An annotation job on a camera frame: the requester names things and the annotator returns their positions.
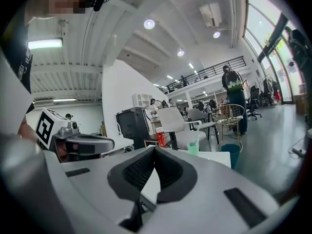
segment black railing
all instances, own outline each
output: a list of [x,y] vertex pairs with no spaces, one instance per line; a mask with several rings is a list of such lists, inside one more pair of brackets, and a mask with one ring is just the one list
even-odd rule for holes
[[216,75],[223,74],[224,65],[228,65],[230,69],[237,69],[237,68],[246,66],[246,63],[242,56],[236,57],[234,59],[219,63],[215,66],[212,66],[212,67],[200,70],[200,71],[197,70],[196,74],[194,73],[192,75],[186,76],[184,77],[184,79],[180,79],[176,82],[169,84],[166,88],[160,88],[160,90],[164,94],[168,94],[168,93],[173,92],[174,90],[186,87],[190,84],[199,82],[201,80],[204,80],[204,79],[216,76]]

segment black office chair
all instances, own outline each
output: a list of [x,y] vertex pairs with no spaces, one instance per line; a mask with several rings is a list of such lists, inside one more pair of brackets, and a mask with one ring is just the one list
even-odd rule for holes
[[258,97],[259,97],[259,88],[256,89],[252,89],[250,90],[250,98],[247,99],[247,110],[249,110],[247,112],[247,117],[254,117],[257,120],[257,116],[256,115],[260,115],[260,117],[262,117],[261,114],[258,114],[257,108],[259,105],[259,101],[258,101]]

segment fluorescent light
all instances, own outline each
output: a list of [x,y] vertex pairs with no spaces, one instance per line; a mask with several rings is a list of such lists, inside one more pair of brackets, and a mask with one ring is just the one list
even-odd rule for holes
[[54,102],[59,102],[59,101],[75,101],[76,99],[54,99]]
[[48,39],[39,41],[29,41],[29,49],[40,49],[40,48],[61,48],[63,45],[62,39]]
[[181,56],[183,56],[184,55],[184,51],[183,50],[180,50],[178,53],[177,53],[177,56],[178,57],[181,57]]
[[153,29],[155,27],[155,22],[153,19],[147,19],[144,22],[144,28],[146,29]]
[[221,33],[219,31],[214,33],[214,38],[218,38],[221,35]]

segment dark pants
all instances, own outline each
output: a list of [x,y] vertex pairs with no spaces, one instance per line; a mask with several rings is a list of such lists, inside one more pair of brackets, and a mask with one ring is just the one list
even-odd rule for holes
[[[229,100],[230,100],[230,104],[236,104],[236,105],[240,105],[245,109],[245,113],[243,114],[243,118],[240,120],[238,126],[239,126],[239,131],[241,133],[245,133],[247,132],[247,114],[246,114],[246,100],[244,97],[244,92],[243,91],[239,91],[239,92],[233,92],[233,93],[229,93]],[[243,113],[243,109],[240,108],[240,114],[242,115]]]

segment green cup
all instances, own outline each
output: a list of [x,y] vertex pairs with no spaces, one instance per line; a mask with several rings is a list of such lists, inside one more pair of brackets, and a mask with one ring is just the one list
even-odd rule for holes
[[189,150],[189,154],[198,156],[199,154],[199,144],[196,145],[196,142],[190,142],[187,144],[187,150]]

